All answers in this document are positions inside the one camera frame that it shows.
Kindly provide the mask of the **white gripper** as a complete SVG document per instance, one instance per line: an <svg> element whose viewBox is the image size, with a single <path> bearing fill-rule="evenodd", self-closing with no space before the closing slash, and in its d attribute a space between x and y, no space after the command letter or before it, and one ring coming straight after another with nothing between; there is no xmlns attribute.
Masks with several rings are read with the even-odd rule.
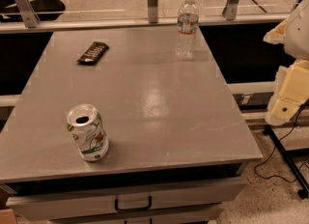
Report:
<svg viewBox="0 0 309 224"><path fill-rule="evenodd" d="M286 35L288 19L281 21L276 27L268 31L263 41L271 44L283 43ZM299 104L309 99L309 61L296 60L286 69L279 96L272 96L265 114L269 125L281 126L287 123L299 110Z"/></svg>

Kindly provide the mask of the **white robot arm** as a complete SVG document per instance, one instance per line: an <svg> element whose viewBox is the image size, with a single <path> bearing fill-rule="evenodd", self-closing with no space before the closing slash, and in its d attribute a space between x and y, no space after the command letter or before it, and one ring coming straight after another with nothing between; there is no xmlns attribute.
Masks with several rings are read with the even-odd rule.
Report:
<svg viewBox="0 0 309 224"><path fill-rule="evenodd" d="M309 1L303 0L263 41L282 43L284 51L295 58L290 66L279 67L265 114L269 125L281 126L309 99Z"/></svg>

